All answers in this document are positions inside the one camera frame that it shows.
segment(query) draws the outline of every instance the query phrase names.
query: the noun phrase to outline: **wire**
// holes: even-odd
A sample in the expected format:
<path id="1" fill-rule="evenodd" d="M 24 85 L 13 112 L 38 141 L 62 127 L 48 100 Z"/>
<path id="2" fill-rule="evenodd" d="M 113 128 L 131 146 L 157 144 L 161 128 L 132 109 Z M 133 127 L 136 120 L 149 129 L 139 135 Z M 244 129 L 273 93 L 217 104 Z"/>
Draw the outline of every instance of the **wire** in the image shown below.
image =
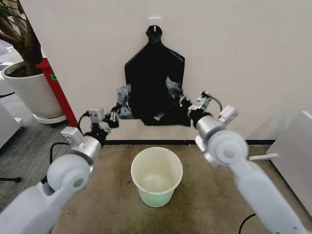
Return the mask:
<path id="1" fill-rule="evenodd" d="M 255 216 L 255 214 L 251 214 L 251 215 L 247 216 L 247 217 L 242 221 L 242 223 L 241 223 L 240 226 L 239 226 L 238 234 L 241 234 L 241 233 L 242 233 L 242 229 L 243 229 L 243 226 L 244 226 L 244 224 L 246 223 L 246 221 L 247 221 L 248 219 L 254 217 L 254 216 Z"/>
<path id="2" fill-rule="evenodd" d="M 53 162 L 53 148 L 54 146 L 56 145 L 69 145 L 69 143 L 67 142 L 55 142 L 51 145 L 51 148 L 50 148 L 50 165 L 52 164 Z"/>
<path id="3" fill-rule="evenodd" d="M 211 99 L 215 100 L 218 103 L 218 105 L 220 107 L 220 112 L 221 112 L 223 110 L 221 102 L 218 99 L 216 99 L 215 97 L 211 96 L 211 95 L 209 95 L 209 97 Z"/>
<path id="4" fill-rule="evenodd" d="M 78 121 L 78 130 L 82 133 L 82 130 L 80 128 L 80 124 L 81 124 L 81 120 L 83 119 L 83 117 L 86 117 L 86 116 L 89 116 L 89 112 L 85 112 L 80 118 L 79 118 L 79 121 Z"/>

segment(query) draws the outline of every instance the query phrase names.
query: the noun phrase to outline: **white wall hook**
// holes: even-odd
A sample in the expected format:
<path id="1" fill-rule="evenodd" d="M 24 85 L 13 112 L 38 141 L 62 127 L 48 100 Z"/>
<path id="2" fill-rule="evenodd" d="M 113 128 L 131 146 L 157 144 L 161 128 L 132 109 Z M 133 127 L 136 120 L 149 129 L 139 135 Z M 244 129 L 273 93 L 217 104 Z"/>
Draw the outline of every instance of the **white wall hook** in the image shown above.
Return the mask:
<path id="1" fill-rule="evenodd" d="M 157 25 L 158 27 L 160 27 L 161 19 L 160 17 L 150 17 L 148 20 L 148 23 L 149 23 L 149 26 Z"/>

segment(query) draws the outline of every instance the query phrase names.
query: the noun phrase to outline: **plant soil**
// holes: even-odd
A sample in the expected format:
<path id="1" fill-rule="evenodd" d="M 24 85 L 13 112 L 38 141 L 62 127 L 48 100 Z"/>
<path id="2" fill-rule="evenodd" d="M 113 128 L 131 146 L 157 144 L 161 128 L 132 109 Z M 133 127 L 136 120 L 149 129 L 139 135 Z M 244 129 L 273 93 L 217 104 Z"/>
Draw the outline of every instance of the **plant soil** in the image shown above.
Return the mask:
<path id="1" fill-rule="evenodd" d="M 28 77 L 26 66 L 20 67 L 19 69 L 16 69 L 15 71 L 8 74 L 10 77 Z"/>

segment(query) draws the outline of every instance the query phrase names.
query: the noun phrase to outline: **red column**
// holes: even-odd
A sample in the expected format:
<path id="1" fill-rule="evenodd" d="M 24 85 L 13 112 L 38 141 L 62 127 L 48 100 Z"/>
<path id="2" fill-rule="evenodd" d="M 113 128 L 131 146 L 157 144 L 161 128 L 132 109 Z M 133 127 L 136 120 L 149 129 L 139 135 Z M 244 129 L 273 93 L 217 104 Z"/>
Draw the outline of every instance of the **red column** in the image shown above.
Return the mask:
<path id="1" fill-rule="evenodd" d="M 58 79 L 55 76 L 48 59 L 44 58 L 43 61 L 37 64 L 37 69 L 41 69 L 44 73 L 45 78 L 47 79 L 56 99 L 58 100 L 59 105 L 61 106 L 63 113 L 65 114 L 68 123 L 72 127 L 77 127 L 78 123 L 72 108 L 70 107 L 65 94 L 62 91 L 62 88 L 59 85 Z"/>

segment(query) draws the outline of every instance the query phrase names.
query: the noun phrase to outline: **plastic bucket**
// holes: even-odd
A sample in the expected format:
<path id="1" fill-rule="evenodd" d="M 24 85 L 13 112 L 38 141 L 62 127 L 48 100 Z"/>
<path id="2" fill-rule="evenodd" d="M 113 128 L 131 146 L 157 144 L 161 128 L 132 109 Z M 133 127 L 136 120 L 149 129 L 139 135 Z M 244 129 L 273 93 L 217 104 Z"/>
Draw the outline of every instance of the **plastic bucket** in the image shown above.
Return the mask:
<path id="1" fill-rule="evenodd" d="M 131 164 L 132 180 L 143 202 L 151 207 L 161 207 L 170 201 L 182 175 L 180 159 L 161 147 L 141 151 Z"/>

